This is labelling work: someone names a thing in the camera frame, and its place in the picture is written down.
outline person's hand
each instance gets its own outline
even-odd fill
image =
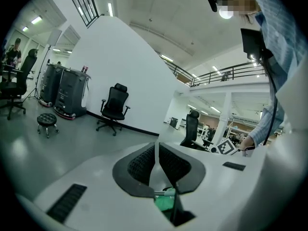
[[[252,146],[254,144],[255,144],[254,140],[250,136],[247,136],[240,144],[238,149],[244,151],[246,147]]]

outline black mesh chair back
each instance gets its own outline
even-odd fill
[[[198,120],[199,113],[195,110],[191,110],[186,116],[186,137],[180,144],[181,146],[191,147],[192,141],[197,139]]]
[[[123,112],[123,106],[127,98],[127,87],[117,83],[115,87],[109,89],[109,97],[105,108],[116,112]]]
[[[31,49],[28,53],[28,56],[26,57],[22,67],[21,67],[21,71],[22,73],[18,73],[17,74],[17,88],[19,90],[21,90],[22,92],[26,92],[27,90],[27,84],[26,84],[26,80],[27,80],[27,76],[29,75],[34,63],[37,60],[37,53],[38,50],[36,49]]]

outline tripod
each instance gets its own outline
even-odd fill
[[[28,94],[28,96],[26,96],[26,98],[23,100],[23,102],[24,102],[27,98],[36,98],[37,100],[39,100],[39,92],[38,92],[38,82],[39,82],[39,79],[38,79],[38,78],[39,78],[39,75],[40,75],[40,73],[41,73],[41,70],[42,70],[42,67],[43,67],[45,58],[46,58],[47,53],[49,52],[50,48],[51,48],[51,45],[48,47],[47,52],[46,52],[45,57],[44,57],[44,60],[43,60],[43,62],[42,62],[42,64],[41,64],[41,66],[40,66],[40,69],[39,69],[39,72],[38,72],[38,77],[37,77],[37,80],[36,80],[36,82],[35,82],[35,87],[34,87],[34,89]]]

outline balcony railing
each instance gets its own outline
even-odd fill
[[[72,0],[86,27],[98,18],[94,0]]]
[[[256,63],[244,63],[231,67],[226,67],[219,69],[218,71],[213,71],[204,75],[200,75],[196,78],[193,78],[193,83],[191,87],[199,86],[201,84],[207,85],[216,81],[228,81],[234,80],[241,77],[256,76],[260,77],[265,75],[263,66],[256,65]]]
[[[187,71],[185,71],[184,69],[180,68],[179,66],[173,63],[167,61],[165,61],[165,63],[179,81],[183,82],[185,85],[189,87],[192,86],[194,77],[190,73],[188,73]]]

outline round stool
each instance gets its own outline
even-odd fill
[[[59,133],[59,130],[56,126],[56,122],[57,122],[57,118],[55,115],[53,114],[48,114],[48,113],[44,113],[38,116],[37,118],[38,121],[38,133],[40,134],[40,130],[39,127],[42,126],[44,128],[46,128],[46,137],[47,139],[49,139],[49,133],[48,133],[48,127],[55,127],[56,128],[56,132]]]

